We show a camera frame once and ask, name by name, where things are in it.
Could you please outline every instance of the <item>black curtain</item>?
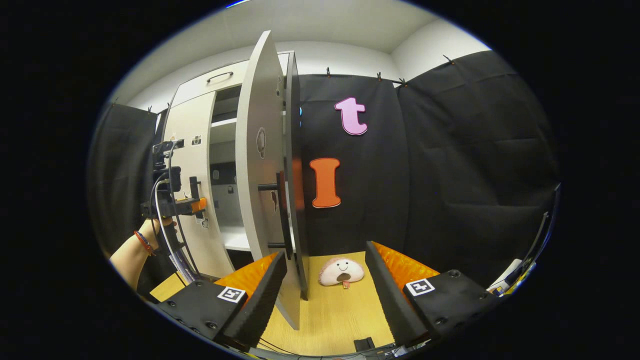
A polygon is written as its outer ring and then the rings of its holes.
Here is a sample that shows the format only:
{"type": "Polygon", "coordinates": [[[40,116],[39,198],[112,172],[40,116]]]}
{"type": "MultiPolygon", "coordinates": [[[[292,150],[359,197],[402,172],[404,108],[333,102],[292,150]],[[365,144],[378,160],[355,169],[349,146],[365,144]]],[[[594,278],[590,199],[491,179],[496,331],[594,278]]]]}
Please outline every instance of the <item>black curtain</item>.
{"type": "Polygon", "coordinates": [[[365,250],[367,240],[401,250],[409,204],[409,173],[402,113],[390,81],[363,76],[301,75],[302,161],[310,256],[365,250]],[[360,136],[342,128],[335,104],[354,97],[365,106],[360,136]],[[334,208],[311,206],[316,175],[309,163],[336,158],[334,208]]]}
{"type": "MultiPolygon", "coordinates": [[[[108,255],[145,220],[140,204],[148,201],[153,186],[151,147],[159,139],[157,119],[156,113],[109,104],[96,127],[87,164],[88,200],[95,235],[108,255]]],[[[174,272],[166,257],[149,257],[138,293],[152,300],[148,293],[174,272]]]]}
{"type": "Polygon", "coordinates": [[[410,163],[403,253],[489,286],[536,236],[559,182],[550,126],[493,51],[397,88],[410,163]]]}

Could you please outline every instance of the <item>black handle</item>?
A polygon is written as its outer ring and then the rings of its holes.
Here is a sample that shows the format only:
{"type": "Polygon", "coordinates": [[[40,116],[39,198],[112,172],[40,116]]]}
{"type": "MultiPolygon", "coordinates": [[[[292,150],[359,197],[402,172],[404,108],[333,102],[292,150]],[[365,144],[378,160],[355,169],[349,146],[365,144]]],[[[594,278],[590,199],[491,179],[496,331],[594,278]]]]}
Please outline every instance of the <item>black handle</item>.
{"type": "Polygon", "coordinates": [[[287,215],[287,194],[285,193],[285,181],[284,171],[278,171],[276,173],[275,184],[259,184],[258,191],[277,191],[278,192],[278,207],[280,208],[280,223],[282,224],[282,235],[284,236],[283,243],[268,243],[269,248],[281,249],[284,248],[287,254],[287,259],[291,260],[291,254],[293,253],[293,246],[291,245],[291,233],[289,232],[289,216],[287,215]]]}
{"type": "Polygon", "coordinates": [[[213,78],[217,78],[218,76],[227,75],[227,74],[229,74],[229,76],[233,76],[234,72],[233,71],[228,71],[228,72],[223,72],[222,74],[218,74],[218,75],[212,76],[209,79],[207,79],[207,82],[210,82],[211,79],[213,79],[213,78]]]}

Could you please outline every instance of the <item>drawer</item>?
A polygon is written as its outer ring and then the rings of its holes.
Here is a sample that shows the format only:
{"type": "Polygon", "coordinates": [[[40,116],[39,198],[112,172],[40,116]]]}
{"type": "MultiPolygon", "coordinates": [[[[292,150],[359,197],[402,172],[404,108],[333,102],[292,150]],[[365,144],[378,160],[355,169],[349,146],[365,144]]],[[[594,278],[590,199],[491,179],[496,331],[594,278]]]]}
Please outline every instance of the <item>drawer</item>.
{"type": "Polygon", "coordinates": [[[245,60],[227,65],[178,86],[171,107],[173,108],[208,92],[241,85],[248,64],[249,60],[245,60]]]}

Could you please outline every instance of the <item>plush toy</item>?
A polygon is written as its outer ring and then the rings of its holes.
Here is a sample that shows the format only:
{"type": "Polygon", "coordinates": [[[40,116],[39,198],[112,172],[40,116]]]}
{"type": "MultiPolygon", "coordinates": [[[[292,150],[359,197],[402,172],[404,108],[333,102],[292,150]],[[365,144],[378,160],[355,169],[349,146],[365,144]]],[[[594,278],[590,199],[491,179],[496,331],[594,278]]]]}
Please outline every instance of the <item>plush toy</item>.
{"type": "Polygon", "coordinates": [[[349,283],[362,280],[364,270],[360,264],[347,258],[332,258],[324,264],[318,275],[321,285],[331,286],[342,282],[345,289],[349,283]]]}

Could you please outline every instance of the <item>white cabinet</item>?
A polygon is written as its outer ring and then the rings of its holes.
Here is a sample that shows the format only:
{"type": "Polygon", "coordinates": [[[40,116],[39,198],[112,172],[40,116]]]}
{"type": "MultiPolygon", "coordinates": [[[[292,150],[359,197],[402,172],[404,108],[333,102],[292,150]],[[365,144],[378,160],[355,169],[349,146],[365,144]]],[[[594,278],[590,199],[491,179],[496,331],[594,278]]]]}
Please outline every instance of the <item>white cabinet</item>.
{"type": "MultiPolygon", "coordinates": [[[[287,244],[287,275],[276,306],[297,329],[301,293],[307,297],[308,267],[302,259],[304,234],[298,232],[300,221],[296,221],[303,215],[302,194],[291,192],[301,189],[301,174],[294,176],[290,164],[299,155],[292,152],[291,144],[299,142],[291,141],[291,125],[286,124],[299,120],[291,117],[298,114],[298,96],[290,91],[298,91],[290,85],[291,74],[297,77],[294,59],[293,52],[278,54],[270,31],[265,31],[249,60],[212,70],[178,87],[163,140],[184,139],[184,148],[173,153],[172,165],[181,167],[183,185],[197,176],[200,196],[207,200],[207,226],[195,217],[180,217],[199,271],[224,277],[235,270],[227,250],[250,251],[258,260],[283,251],[274,244],[287,244]],[[277,190],[259,189],[276,179],[281,180],[277,190]]],[[[190,195],[176,192],[175,196],[190,195]]]]}

